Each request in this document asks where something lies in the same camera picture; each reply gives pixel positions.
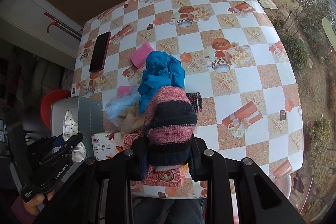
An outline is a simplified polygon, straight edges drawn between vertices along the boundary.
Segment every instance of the gray box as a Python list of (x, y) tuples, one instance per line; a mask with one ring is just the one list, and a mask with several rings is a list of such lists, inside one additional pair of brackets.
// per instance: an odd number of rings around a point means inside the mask
[[(75, 122), (78, 123), (78, 130), (83, 134), (86, 158), (95, 157), (91, 134), (103, 132), (101, 102), (82, 96), (74, 96), (53, 103), (51, 105), (50, 121), (52, 136), (59, 136), (63, 133), (63, 120), (68, 110), (71, 110)], [(66, 181), (82, 163), (83, 161), (74, 161), (69, 171), (62, 178), (62, 181)]]

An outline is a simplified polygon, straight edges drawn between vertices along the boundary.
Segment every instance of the metal screw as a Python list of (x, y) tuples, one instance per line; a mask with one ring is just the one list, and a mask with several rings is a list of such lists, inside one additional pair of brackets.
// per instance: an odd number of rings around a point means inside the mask
[(126, 155), (126, 156), (131, 156), (131, 155), (133, 155), (133, 150), (132, 150), (132, 149), (126, 149), (126, 150), (124, 151), (124, 155)]
[(85, 163), (87, 164), (87, 165), (91, 165), (91, 164), (93, 164), (95, 162), (95, 158), (87, 158), (86, 160), (85, 160)]
[(213, 155), (213, 151), (211, 149), (206, 149), (203, 152), (206, 156), (212, 156)]
[(253, 160), (250, 158), (244, 158), (243, 163), (246, 165), (251, 165), (253, 163)]

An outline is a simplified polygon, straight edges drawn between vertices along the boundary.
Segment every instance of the dark knitted sock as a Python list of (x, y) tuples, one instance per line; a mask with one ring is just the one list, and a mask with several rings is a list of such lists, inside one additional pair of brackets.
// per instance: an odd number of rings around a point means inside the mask
[(194, 107), (195, 112), (202, 111), (202, 97), (199, 92), (186, 93), (185, 94), (190, 100), (191, 105)]
[(190, 138), (197, 115), (185, 92), (164, 86), (146, 108), (142, 133), (148, 137), (148, 164), (164, 172), (183, 166), (190, 157)]

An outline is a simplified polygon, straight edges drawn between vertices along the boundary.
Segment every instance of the red handle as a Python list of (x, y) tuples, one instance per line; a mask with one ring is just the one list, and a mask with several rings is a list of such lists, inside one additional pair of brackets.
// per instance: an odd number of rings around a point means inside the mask
[(55, 17), (53, 15), (50, 15), (48, 12), (44, 12), (44, 15), (50, 17), (52, 20), (55, 20)]
[(49, 28), (50, 28), (51, 26), (56, 26), (56, 27), (58, 27), (58, 23), (57, 23), (57, 22), (51, 22), (51, 23), (48, 25), (48, 27), (47, 27), (47, 33), (49, 33)]

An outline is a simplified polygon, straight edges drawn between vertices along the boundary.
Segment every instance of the pink sponge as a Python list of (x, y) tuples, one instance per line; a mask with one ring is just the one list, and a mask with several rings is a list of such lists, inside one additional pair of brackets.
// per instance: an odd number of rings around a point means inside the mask
[(154, 51), (154, 49), (146, 42), (130, 55), (130, 59), (137, 68), (141, 68), (145, 65), (146, 59), (152, 51)]
[(121, 98), (132, 93), (132, 87), (130, 85), (121, 85), (117, 90), (117, 97)]

